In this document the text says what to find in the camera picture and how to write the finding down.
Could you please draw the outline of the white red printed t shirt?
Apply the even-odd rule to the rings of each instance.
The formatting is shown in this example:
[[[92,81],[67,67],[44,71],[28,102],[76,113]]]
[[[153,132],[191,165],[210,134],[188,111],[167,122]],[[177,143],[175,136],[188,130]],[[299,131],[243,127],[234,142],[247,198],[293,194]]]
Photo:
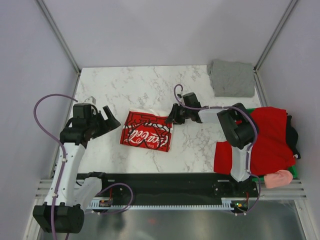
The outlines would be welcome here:
[[[166,122],[165,114],[150,110],[131,109],[124,122],[120,144],[169,152],[173,124]]]

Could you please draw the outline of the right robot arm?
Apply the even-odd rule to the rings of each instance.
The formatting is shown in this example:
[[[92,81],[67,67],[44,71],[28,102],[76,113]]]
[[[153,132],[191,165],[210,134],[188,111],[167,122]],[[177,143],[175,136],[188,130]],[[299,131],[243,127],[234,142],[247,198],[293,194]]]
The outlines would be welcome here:
[[[187,119],[196,123],[219,123],[226,142],[231,146],[230,175],[235,180],[229,191],[235,197],[247,191],[244,181],[253,176],[251,171],[252,148],[258,138],[259,128],[242,103],[232,106],[201,106],[195,93],[176,95],[165,122],[182,125]]]

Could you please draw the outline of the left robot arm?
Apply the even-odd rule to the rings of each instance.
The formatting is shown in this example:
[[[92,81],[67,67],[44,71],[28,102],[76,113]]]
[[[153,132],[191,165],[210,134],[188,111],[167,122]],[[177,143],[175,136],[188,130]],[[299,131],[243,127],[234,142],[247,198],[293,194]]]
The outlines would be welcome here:
[[[88,142],[121,125],[107,105],[102,109],[107,118],[93,104],[76,103],[72,118],[59,135],[61,151],[56,172],[43,204],[36,205],[32,213],[46,233],[79,233],[89,203],[96,195],[104,197],[110,191],[109,183],[101,179],[101,172],[86,177],[80,188],[75,188]]]

